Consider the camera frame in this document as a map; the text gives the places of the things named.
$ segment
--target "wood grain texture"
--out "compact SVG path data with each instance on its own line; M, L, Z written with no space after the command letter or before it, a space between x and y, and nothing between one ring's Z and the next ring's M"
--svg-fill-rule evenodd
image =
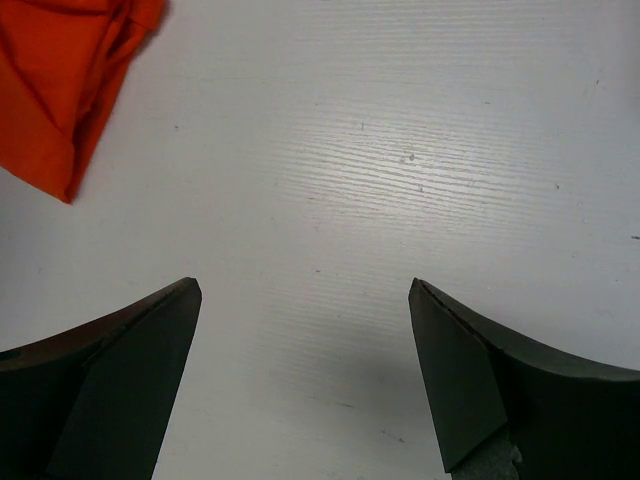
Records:
M0 174L8 348L198 278L155 477L438 479L414 276L640 368L633 0L181 0L80 197Z

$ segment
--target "white surface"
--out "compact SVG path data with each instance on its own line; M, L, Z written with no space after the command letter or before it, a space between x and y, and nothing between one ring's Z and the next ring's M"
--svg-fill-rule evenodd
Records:
M0 347L195 276L155 479L444 479L414 276L640 368L639 7L175 1L74 206L0 174Z

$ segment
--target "orange fabric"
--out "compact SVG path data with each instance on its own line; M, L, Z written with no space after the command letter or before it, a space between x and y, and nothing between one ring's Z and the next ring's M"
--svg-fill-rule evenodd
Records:
M0 166L70 203L164 0L0 0Z

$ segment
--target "fabric fold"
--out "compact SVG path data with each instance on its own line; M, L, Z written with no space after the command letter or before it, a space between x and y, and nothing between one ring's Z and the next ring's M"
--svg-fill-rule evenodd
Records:
M0 2L0 166L73 200L163 2Z

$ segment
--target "orange cloth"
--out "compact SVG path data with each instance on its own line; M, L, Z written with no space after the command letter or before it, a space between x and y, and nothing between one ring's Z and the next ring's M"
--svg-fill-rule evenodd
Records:
M0 0L0 166L70 203L164 0Z

